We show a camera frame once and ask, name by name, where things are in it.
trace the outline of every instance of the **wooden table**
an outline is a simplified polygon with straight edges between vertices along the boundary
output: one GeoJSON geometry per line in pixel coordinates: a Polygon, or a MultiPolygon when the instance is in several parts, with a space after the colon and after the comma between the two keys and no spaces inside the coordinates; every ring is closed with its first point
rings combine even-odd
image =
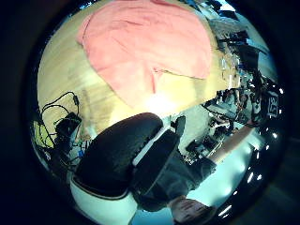
{"type": "MultiPolygon", "coordinates": [[[[199,80],[165,73],[162,77],[166,82],[163,86],[158,86],[157,93],[152,98],[134,108],[129,107],[91,68],[83,47],[75,39],[83,19],[108,2],[110,0],[103,0],[81,10],[69,18],[50,39],[37,75],[37,100],[40,109],[67,91],[73,91],[80,101],[82,139],[87,140],[90,139],[87,128],[92,128],[98,134],[122,119],[144,112],[155,113],[162,118],[204,103],[214,98],[216,91],[228,88],[229,75],[235,75],[236,71],[231,60],[217,50],[216,39],[205,17],[188,5],[168,0],[197,14],[206,28],[213,49],[210,74],[207,79],[199,80]],[[223,57],[228,65],[224,70],[220,64],[223,57]]],[[[232,87],[238,85],[238,79],[237,76],[232,80],[232,87]]],[[[64,97],[57,103],[69,111],[77,111],[71,96],[64,97]]],[[[43,114],[43,121],[50,133],[54,133],[53,122],[65,116],[66,113],[58,107],[50,108],[43,114]]]]}

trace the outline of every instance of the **pink cloth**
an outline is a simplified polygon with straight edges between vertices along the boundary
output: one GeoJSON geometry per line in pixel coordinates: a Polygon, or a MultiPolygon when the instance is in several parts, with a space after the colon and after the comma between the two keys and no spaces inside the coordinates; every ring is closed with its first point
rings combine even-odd
{"type": "Polygon", "coordinates": [[[129,106],[156,93],[162,71],[204,79],[211,46],[193,13],[163,0],[114,0],[77,35],[91,66],[129,106]]]}

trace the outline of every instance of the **dark sleeve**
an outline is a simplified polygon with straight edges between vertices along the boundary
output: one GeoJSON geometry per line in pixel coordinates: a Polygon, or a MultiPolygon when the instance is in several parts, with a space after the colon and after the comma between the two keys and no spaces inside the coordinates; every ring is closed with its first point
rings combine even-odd
{"type": "Polygon", "coordinates": [[[202,157],[189,166],[191,172],[197,177],[197,188],[210,174],[216,171],[217,164],[207,157],[202,157]]]}
{"type": "Polygon", "coordinates": [[[144,209],[148,212],[157,212],[167,205],[166,202],[139,195],[135,191],[132,192],[132,195],[134,200],[138,203],[139,209],[144,209]]]}

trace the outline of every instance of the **desk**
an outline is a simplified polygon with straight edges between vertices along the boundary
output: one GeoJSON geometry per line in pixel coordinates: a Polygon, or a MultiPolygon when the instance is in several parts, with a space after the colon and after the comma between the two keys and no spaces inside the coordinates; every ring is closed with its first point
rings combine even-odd
{"type": "MultiPolygon", "coordinates": [[[[163,118],[204,103],[214,98],[218,90],[228,88],[229,75],[234,75],[236,72],[231,66],[222,70],[220,59],[224,53],[217,50],[217,42],[205,17],[188,5],[169,0],[168,2],[197,14],[206,28],[213,49],[210,74],[207,79],[199,80],[164,73],[162,75],[164,85],[158,86],[157,94],[143,104],[130,108],[91,68],[83,47],[75,39],[83,19],[108,2],[110,0],[97,2],[63,23],[48,42],[38,69],[37,100],[39,108],[42,109],[45,104],[67,91],[73,91],[80,101],[83,140],[90,139],[88,128],[99,133],[122,119],[143,112],[155,113],[163,118]]],[[[234,78],[233,83],[237,83],[238,79],[238,77],[234,78]]],[[[64,97],[57,103],[65,106],[69,111],[77,111],[71,96],[64,97]]],[[[47,110],[43,114],[43,121],[48,131],[54,133],[53,121],[65,116],[66,113],[58,107],[47,110]]]]}

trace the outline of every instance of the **table surface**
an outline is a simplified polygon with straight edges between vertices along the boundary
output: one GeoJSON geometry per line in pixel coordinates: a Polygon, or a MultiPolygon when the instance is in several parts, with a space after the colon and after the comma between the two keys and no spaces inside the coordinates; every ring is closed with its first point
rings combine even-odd
{"type": "MultiPolygon", "coordinates": [[[[88,140],[91,132],[99,134],[112,124],[132,115],[144,112],[155,113],[159,117],[179,113],[192,106],[214,98],[218,90],[239,85],[229,54],[217,50],[218,45],[207,20],[197,10],[179,1],[168,0],[195,13],[207,30],[212,46],[212,65],[205,80],[164,73],[166,82],[159,85],[157,93],[143,104],[129,107],[111,87],[91,68],[83,47],[76,42],[76,35],[83,19],[111,0],[96,2],[71,18],[57,30],[48,42],[42,55],[37,75],[37,100],[40,109],[59,98],[67,91],[73,91],[80,101],[79,116],[82,119],[81,138],[88,140]],[[220,61],[224,58],[226,67],[220,61]]],[[[72,96],[57,102],[70,112],[76,112],[72,96]]],[[[54,133],[53,122],[65,117],[66,113],[52,107],[43,114],[43,121],[50,133],[54,133]]]]}

